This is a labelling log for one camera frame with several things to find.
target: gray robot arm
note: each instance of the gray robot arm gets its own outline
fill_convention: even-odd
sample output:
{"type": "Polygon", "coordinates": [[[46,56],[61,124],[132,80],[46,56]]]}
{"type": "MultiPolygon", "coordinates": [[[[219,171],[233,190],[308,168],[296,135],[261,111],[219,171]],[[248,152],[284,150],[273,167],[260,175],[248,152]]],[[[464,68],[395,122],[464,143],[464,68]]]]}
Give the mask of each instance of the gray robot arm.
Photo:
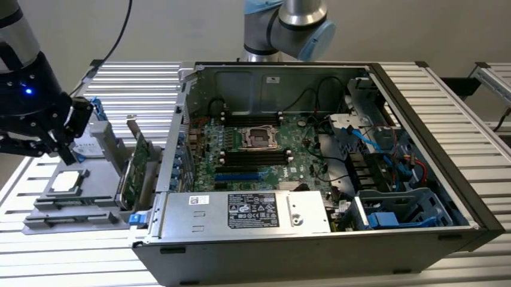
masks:
{"type": "Polygon", "coordinates": [[[321,0],[245,0],[243,62],[279,62],[285,53],[312,62],[335,35],[321,0]]]}

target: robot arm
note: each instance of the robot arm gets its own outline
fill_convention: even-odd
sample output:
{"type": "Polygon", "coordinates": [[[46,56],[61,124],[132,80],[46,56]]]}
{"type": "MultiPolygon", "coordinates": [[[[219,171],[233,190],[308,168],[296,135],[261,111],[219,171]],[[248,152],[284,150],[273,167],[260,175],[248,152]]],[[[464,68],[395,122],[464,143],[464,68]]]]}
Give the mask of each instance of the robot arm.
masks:
{"type": "Polygon", "coordinates": [[[56,81],[17,1],[1,0],[0,152],[32,157],[56,152],[72,164],[69,145],[90,113],[88,100],[70,98],[56,81]]]}
{"type": "Polygon", "coordinates": [[[279,62],[281,52],[312,62],[335,35],[321,0],[245,0],[243,62],[279,62]]]}

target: slotted metal table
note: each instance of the slotted metal table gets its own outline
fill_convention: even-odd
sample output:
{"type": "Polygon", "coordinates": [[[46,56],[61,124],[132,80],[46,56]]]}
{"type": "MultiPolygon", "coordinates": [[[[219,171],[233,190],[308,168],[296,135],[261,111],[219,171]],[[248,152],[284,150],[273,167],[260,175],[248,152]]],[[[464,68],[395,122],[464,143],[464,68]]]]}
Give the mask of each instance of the slotted metal table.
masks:
{"type": "MultiPolygon", "coordinates": [[[[137,114],[144,134],[164,145],[179,66],[106,63],[84,91],[85,96],[101,98],[114,133],[128,144],[133,141],[124,119],[137,114]]],[[[381,66],[505,234],[475,252],[449,255],[420,274],[236,286],[511,286],[509,148],[428,67],[415,63],[381,66]]],[[[0,286],[159,286],[129,249],[129,238],[141,234],[116,230],[25,236],[20,232],[57,162],[57,158],[25,158],[0,191],[0,286]]]]}

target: metal case frame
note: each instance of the metal case frame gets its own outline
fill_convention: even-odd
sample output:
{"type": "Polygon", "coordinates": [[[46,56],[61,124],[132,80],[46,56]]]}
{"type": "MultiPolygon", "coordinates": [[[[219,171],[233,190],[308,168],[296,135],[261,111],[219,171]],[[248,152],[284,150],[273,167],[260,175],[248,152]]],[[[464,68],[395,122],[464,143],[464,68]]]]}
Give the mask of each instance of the metal case frame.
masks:
{"type": "Polygon", "coordinates": [[[164,286],[211,282],[243,282],[363,274],[416,273],[456,251],[472,251],[499,236],[504,229],[464,179],[440,144],[412,110],[396,85],[377,63],[195,63],[181,68],[183,89],[157,181],[148,237],[132,250],[164,286]],[[363,68],[387,100],[401,126],[411,134],[440,181],[451,187],[452,197],[465,209],[469,225],[409,230],[356,231],[207,242],[175,242],[161,238],[163,216],[173,149],[189,93],[189,75],[208,66],[237,68],[363,68]]]}

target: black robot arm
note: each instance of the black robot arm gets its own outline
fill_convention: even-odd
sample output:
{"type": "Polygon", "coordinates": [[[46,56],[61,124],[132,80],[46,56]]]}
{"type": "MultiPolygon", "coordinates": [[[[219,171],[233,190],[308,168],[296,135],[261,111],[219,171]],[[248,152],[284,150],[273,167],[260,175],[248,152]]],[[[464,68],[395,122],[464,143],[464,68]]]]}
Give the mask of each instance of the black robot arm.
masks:
{"type": "Polygon", "coordinates": [[[72,164],[69,146],[90,113],[88,100],[69,97],[56,81],[16,0],[1,0],[0,152],[30,157],[56,152],[72,164]]]}

